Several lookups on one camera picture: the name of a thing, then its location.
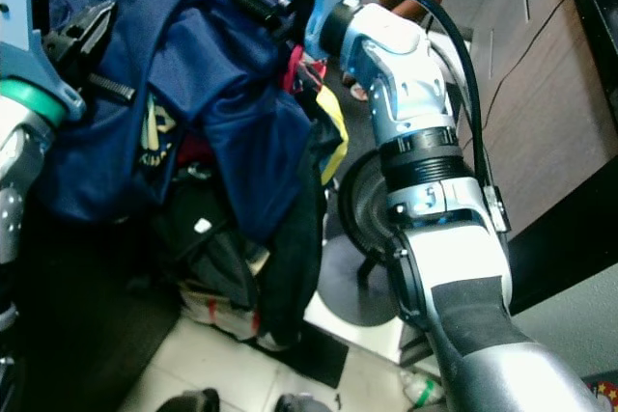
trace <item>pile of clothes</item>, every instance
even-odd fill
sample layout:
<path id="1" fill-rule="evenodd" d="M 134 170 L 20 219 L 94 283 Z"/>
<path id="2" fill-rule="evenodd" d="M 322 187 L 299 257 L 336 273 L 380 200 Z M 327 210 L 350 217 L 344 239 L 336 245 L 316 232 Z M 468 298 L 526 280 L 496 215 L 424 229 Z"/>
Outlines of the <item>pile of clothes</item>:
<path id="1" fill-rule="evenodd" d="M 51 27 L 102 1 L 50 0 Z M 114 1 L 95 72 L 135 97 L 89 97 L 38 197 L 74 220 L 144 217 L 190 315 L 294 344 L 320 273 L 323 187 L 348 138 L 323 64 L 235 0 Z"/>

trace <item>blue jacket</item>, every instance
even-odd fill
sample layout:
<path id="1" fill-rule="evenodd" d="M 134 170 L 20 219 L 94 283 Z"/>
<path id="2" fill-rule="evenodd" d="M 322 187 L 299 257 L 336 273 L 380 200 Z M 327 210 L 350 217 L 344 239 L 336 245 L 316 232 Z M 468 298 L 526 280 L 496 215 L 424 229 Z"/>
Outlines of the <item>blue jacket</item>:
<path id="1" fill-rule="evenodd" d="M 52 28 L 104 0 L 50 0 Z M 241 230 L 265 242 L 299 191 L 310 123 L 277 87 L 287 56 L 231 0 L 116 0 L 97 73 L 137 90 L 66 124 L 37 191 L 56 213 L 109 221 L 160 205 L 188 130 L 214 151 Z"/>

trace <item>green ring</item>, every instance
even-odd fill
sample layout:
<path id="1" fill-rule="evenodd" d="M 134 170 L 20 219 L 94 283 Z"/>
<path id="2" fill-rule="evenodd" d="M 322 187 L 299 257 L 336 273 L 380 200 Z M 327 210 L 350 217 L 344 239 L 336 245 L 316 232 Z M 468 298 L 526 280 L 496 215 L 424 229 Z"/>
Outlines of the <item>green ring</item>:
<path id="1" fill-rule="evenodd" d="M 68 113 L 65 105 L 58 99 L 25 81 L 0 80 L 0 95 L 21 103 L 48 120 L 54 127 L 58 127 Z"/>

